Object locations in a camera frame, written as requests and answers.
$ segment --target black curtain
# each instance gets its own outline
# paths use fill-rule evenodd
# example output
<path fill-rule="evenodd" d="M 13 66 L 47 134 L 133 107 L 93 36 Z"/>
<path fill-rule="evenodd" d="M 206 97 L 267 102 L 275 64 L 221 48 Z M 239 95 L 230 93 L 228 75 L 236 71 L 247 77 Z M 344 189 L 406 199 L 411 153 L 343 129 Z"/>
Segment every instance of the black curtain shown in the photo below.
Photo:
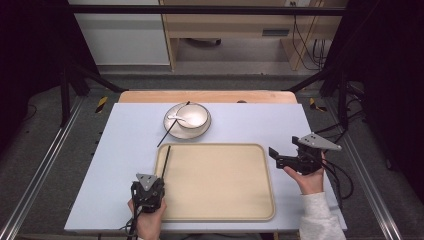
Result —
<path fill-rule="evenodd" d="M 348 7 L 365 11 L 343 18 L 326 64 L 337 61 L 351 33 L 369 16 L 345 49 L 347 61 L 341 69 L 349 81 L 363 83 L 364 110 L 387 160 L 403 172 L 424 203 L 424 1 L 350 0 Z M 335 86 L 338 79 L 325 81 Z"/>
<path fill-rule="evenodd" d="M 1 1 L 0 153 L 26 116 L 28 100 L 59 86 L 66 63 L 99 75 L 74 14 L 45 10 L 50 4 L 69 5 L 67 0 Z M 73 83 L 87 87 L 83 76 L 73 78 Z"/>

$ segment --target white table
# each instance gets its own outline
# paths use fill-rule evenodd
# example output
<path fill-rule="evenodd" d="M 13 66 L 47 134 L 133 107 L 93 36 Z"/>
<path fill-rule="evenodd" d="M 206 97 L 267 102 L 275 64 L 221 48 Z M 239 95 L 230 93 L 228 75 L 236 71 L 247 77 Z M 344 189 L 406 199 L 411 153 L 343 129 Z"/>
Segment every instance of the white table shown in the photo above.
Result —
<path fill-rule="evenodd" d="M 136 173 L 154 171 L 157 144 L 166 133 L 165 113 L 175 103 L 117 103 L 84 179 L 65 226 L 67 231 L 117 231 L 131 218 L 127 201 Z M 212 124 L 202 136 L 181 140 L 170 135 L 163 143 L 257 143 L 266 152 L 272 147 L 282 155 L 296 156 L 292 136 L 310 133 L 300 104 L 204 103 Z M 165 222 L 164 232 L 278 232 L 296 230 L 303 215 L 297 184 L 267 156 L 275 198 L 275 216 L 266 222 Z M 337 200 L 328 178 L 324 187 L 330 209 L 339 216 Z"/>

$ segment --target gray floor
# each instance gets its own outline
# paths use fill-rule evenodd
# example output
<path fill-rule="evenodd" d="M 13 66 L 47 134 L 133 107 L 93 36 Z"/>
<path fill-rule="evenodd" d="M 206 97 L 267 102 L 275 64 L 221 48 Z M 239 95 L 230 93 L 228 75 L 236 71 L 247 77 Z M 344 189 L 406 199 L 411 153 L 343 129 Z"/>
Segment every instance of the gray floor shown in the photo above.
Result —
<path fill-rule="evenodd" d="M 117 85 L 130 89 L 287 89 L 306 79 L 314 71 L 289 70 L 287 59 L 278 40 L 254 41 L 223 39 L 222 45 L 207 42 L 182 41 L 177 68 L 169 69 L 129 67 L 103 68 L 103 76 Z M 63 231 L 69 215 L 69 208 L 75 200 L 85 173 L 89 167 L 96 143 L 106 125 L 113 103 L 119 94 L 89 82 L 92 88 L 87 97 L 72 97 L 73 102 L 81 101 L 81 110 L 59 149 L 48 174 L 42 181 L 30 208 L 24 212 L 26 218 L 18 223 L 18 238 L 27 234 L 33 239 L 65 239 L 63 235 L 74 236 Z M 320 83 L 308 86 L 296 94 L 303 104 L 312 131 L 317 131 L 335 123 L 332 111 L 322 112 L 311 109 L 309 100 L 313 97 L 317 106 L 329 110 L 335 98 L 320 98 L 317 89 Z M 101 97 L 108 101 L 101 113 L 95 113 Z M 60 131 L 61 121 L 59 88 L 53 88 L 34 96 L 30 101 L 28 120 L 22 122 L 21 129 L 13 139 L 9 149 L 1 156 L 0 224 L 7 223 L 24 195 L 40 163 L 45 159 L 51 143 Z M 350 106 L 351 113 L 361 109 L 357 102 Z M 348 239 L 424 239 L 424 206 L 414 195 L 402 173 L 386 169 L 384 156 L 363 115 L 352 119 L 348 133 L 340 144 L 348 149 L 349 139 L 354 143 L 354 152 L 366 166 L 376 190 L 381 195 L 389 216 L 393 218 L 401 238 L 384 235 L 379 213 L 375 212 L 367 186 L 356 171 L 355 159 L 348 151 L 327 153 L 327 158 L 345 169 L 355 184 L 352 197 L 343 201 L 343 215 L 348 225 Z M 323 136 L 337 135 L 338 129 L 323 133 Z M 340 175 L 342 190 L 348 191 L 346 179 Z M 281 233 L 280 239 L 297 239 L 296 233 Z"/>

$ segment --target white plate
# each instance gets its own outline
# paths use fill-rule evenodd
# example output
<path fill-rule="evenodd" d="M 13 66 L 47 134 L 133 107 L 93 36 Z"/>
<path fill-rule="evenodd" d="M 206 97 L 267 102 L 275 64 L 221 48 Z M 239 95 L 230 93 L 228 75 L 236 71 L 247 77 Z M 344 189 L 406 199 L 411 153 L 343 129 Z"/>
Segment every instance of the white plate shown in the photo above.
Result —
<path fill-rule="evenodd" d="M 171 109 L 169 109 L 168 112 L 165 114 L 165 117 L 163 118 L 163 125 L 166 131 L 168 131 L 168 129 L 172 126 L 174 121 L 176 121 L 175 119 L 169 119 L 168 115 L 173 115 L 173 116 L 176 115 L 177 111 L 186 104 L 187 103 L 180 103 L 178 105 L 175 105 Z M 169 131 L 169 134 L 180 139 L 190 139 L 190 138 L 195 138 L 202 135 L 209 129 L 209 126 L 211 125 L 211 122 L 212 122 L 212 118 L 209 111 L 207 109 L 206 111 L 208 112 L 208 120 L 203 126 L 198 128 L 185 128 L 185 127 L 182 127 L 180 124 L 178 124 L 178 122 L 176 122 L 174 126 L 171 128 L 171 131 Z"/>

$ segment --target beige tray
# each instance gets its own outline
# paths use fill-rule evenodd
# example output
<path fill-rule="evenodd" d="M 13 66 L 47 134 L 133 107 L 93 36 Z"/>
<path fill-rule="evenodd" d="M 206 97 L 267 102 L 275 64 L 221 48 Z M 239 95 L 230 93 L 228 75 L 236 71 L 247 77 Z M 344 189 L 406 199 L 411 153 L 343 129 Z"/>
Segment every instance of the beige tray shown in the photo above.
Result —
<path fill-rule="evenodd" d="M 164 144 L 156 175 L 165 169 L 163 220 L 269 220 L 274 198 L 258 144 Z"/>

